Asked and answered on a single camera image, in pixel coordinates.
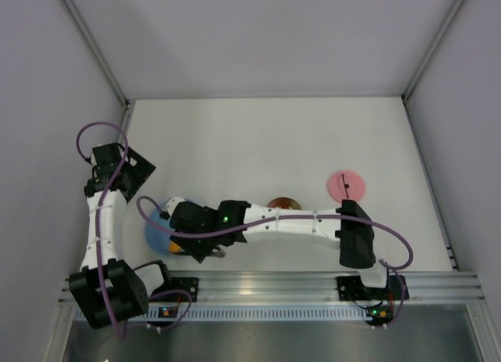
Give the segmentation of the orange fish-shaped cookie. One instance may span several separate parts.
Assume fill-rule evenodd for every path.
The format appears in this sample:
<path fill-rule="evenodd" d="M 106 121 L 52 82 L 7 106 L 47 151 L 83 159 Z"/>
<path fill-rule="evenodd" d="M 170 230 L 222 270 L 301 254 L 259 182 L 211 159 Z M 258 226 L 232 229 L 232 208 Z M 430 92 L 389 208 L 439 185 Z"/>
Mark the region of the orange fish-shaped cookie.
<path fill-rule="evenodd" d="M 178 244 L 171 242 L 168 246 L 168 252 L 171 254 L 180 254 L 183 252 L 183 249 Z"/>

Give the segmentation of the metal tongs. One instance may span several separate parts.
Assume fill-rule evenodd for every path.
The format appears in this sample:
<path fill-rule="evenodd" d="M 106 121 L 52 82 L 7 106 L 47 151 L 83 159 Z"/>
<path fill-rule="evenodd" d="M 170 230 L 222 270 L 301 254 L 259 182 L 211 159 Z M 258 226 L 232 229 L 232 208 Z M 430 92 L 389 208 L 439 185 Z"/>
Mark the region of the metal tongs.
<path fill-rule="evenodd" d="M 226 257 L 226 253 L 224 250 L 220 249 L 220 248 L 216 248 L 214 249 L 212 252 L 211 252 L 211 257 L 215 257 L 215 258 L 219 258 L 219 259 L 223 259 Z"/>

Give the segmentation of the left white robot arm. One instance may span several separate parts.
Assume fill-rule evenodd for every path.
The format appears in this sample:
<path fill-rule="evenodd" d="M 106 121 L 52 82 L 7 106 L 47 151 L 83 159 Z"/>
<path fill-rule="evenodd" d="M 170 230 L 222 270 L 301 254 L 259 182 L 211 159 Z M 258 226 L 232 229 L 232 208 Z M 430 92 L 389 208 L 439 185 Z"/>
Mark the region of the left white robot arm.
<path fill-rule="evenodd" d="M 84 187 L 89 210 L 88 241 L 69 289 L 94 329 L 143 315 L 150 296 L 171 287 L 167 266 L 152 261 L 131 268 L 122 248 L 123 218 L 129 201 L 155 167 L 131 148 L 109 143 L 93 148 L 92 176 Z"/>

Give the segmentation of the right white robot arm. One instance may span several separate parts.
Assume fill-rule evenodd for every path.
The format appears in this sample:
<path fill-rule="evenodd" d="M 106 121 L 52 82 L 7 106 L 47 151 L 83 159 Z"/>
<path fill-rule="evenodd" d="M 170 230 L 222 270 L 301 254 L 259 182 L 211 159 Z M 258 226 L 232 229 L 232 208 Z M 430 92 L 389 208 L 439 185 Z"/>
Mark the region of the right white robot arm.
<path fill-rule="evenodd" d="M 374 223 L 355 201 L 305 211 L 226 200 L 213 209 L 174 197 L 161 217 L 169 222 L 170 238 L 197 262 L 235 243 L 298 239 L 338 250 L 340 265 L 356 270 L 364 287 L 387 285 L 387 269 L 374 250 Z"/>

